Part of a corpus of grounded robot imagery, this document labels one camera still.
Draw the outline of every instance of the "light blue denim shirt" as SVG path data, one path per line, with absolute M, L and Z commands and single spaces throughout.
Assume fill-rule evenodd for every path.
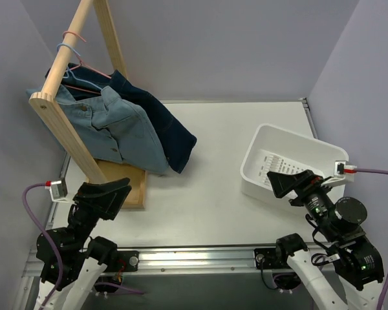
M 30 96 L 40 90 L 28 89 Z M 168 168 L 161 142 L 145 110 L 123 100 L 111 87 L 101 96 L 76 101 L 61 85 L 56 101 L 92 156 L 163 173 Z

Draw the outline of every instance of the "denim shirt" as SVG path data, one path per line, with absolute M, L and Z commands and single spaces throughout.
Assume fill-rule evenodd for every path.
M 69 63 L 69 67 L 75 67 L 74 63 Z M 80 79 L 93 82 L 100 87 L 110 86 L 122 99 L 128 100 L 139 107 L 142 107 L 151 121 L 156 134 L 161 142 L 164 154 L 169 166 L 176 172 L 181 173 L 186 166 L 191 151 L 197 142 L 197 138 L 192 135 L 170 111 L 149 92 L 133 86 L 126 78 L 115 70 L 111 79 L 104 77 L 95 71 L 85 67 L 74 70 L 75 76 Z M 97 92 L 87 83 L 77 81 L 73 77 L 62 80 L 63 85 L 80 87 Z M 81 90 L 68 88 L 68 91 L 75 99 L 85 99 L 98 96 Z
M 28 95 L 40 90 L 27 90 Z M 76 101 L 61 85 L 56 101 L 92 156 L 163 173 L 168 162 L 161 142 L 138 105 L 123 100 L 111 87 L 101 96 Z

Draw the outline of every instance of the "white plastic bin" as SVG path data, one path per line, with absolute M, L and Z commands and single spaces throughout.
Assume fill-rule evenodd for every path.
M 277 199 L 267 178 L 268 171 L 296 174 L 306 169 L 322 177 L 334 175 L 336 160 L 349 160 L 340 147 L 296 134 L 271 124 L 260 125 L 248 147 L 241 165 L 241 190 L 246 195 L 272 205 L 287 205 L 294 198 L 289 194 Z M 344 186 L 333 188 L 329 197 L 336 202 L 343 195 Z

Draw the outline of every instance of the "table surface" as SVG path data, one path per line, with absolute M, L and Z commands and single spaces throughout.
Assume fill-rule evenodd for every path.
M 186 168 L 180 175 L 150 174 L 145 210 L 100 220 L 91 236 L 119 247 L 271 244 L 291 233 L 312 241 L 303 208 L 272 207 L 241 192 L 240 166 L 260 124 L 312 137 L 301 102 L 172 103 L 167 108 L 198 138 Z M 85 181 L 73 160 L 66 181 L 69 192 Z M 68 211 L 67 204 L 58 205 L 53 227 L 67 225 Z

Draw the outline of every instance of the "wooden clothes rack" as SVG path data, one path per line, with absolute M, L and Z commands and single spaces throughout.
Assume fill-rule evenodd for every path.
M 114 69 L 127 77 L 125 61 L 108 0 L 81 0 L 68 31 L 75 34 L 81 33 L 92 4 L 98 17 L 111 63 Z M 77 40 L 77 36 L 67 33 L 63 43 L 75 47 Z M 126 164 L 96 161 L 55 100 L 71 55 L 70 48 L 60 46 L 41 92 L 33 93 L 29 103 L 91 183 L 106 183 L 128 177 L 131 179 L 133 189 L 123 207 L 127 209 L 144 208 L 147 172 Z

